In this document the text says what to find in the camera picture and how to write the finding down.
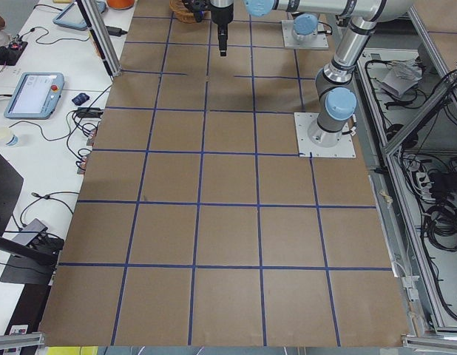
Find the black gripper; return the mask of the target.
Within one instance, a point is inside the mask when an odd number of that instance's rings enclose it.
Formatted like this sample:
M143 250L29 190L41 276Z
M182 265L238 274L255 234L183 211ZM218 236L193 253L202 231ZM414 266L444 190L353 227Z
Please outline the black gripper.
M227 46L229 39L228 25L233 21L234 18L234 6L229 5L227 7L215 7L210 5L211 20L217 25L217 39L220 50L220 56L227 56Z
M205 0L182 0L184 7L194 16L195 21L202 21L209 11L209 3Z

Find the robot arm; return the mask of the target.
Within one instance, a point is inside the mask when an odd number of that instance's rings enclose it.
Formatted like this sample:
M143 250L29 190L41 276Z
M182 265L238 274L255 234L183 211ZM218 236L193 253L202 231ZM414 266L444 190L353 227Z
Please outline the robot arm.
M261 17L273 10L280 9L280 1L243 1L251 16ZM217 25L217 35L220 41L228 39L228 25L234 18L234 1L183 1L184 7L194 14L196 22L202 21L205 11L211 12L211 19ZM285 12L294 16L294 33L306 36L317 31L319 19L313 13L298 10L299 1L288 1Z
M317 146L337 145L345 123L355 112L357 99L349 89L353 71L379 22L404 15L413 1L245 1L251 16L265 16L272 10L287 13L322 13L349 18L334 56L317 74L315 84L320 113L308 128Z

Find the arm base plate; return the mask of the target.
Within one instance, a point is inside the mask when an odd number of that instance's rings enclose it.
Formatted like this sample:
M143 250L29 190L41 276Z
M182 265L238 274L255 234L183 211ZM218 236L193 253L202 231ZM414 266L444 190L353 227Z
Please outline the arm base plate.
M355 158L355 131L347 123L342 131L329 133L320 128L316 112L295 112L298 155L303 158Z
M317 18L313 20L281 21L284 48L305 50L327 50L329 48L324 27Z

